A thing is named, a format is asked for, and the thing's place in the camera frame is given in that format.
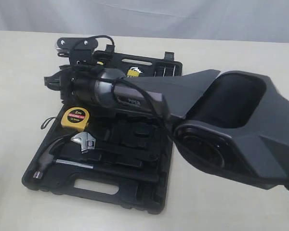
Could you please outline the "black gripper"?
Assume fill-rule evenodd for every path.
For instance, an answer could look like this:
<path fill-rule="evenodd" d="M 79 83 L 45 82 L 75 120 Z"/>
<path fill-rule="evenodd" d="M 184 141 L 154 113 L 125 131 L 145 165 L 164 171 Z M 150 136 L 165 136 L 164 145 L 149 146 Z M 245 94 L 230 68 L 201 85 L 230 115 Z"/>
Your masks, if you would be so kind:
<path fill-rule="evenodd" d="M 60 71 L 52 76 L 44 77 L 44 86 L 53 91 L 60 91 L 60 97 L 63 103 L 73 101 L 74 82 L 79 78 L 97 79 L 102 73 L 104 67 L 100 64 L 87 65 L 76 64 L 59 66 Z"/>

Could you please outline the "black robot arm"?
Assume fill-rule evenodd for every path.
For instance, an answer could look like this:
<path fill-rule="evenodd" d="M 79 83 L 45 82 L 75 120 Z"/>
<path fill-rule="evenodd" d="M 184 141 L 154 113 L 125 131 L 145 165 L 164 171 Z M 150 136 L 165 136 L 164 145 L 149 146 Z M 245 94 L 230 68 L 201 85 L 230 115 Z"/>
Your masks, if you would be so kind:
<path fill-rule="evenodd" d="M 77 64 L 45 77 L 44 84 L 83 104 L 153 117 L 202 172 L 289 191 L 289 100 L 268 76 L 208 69 L 132 77 Z"/>

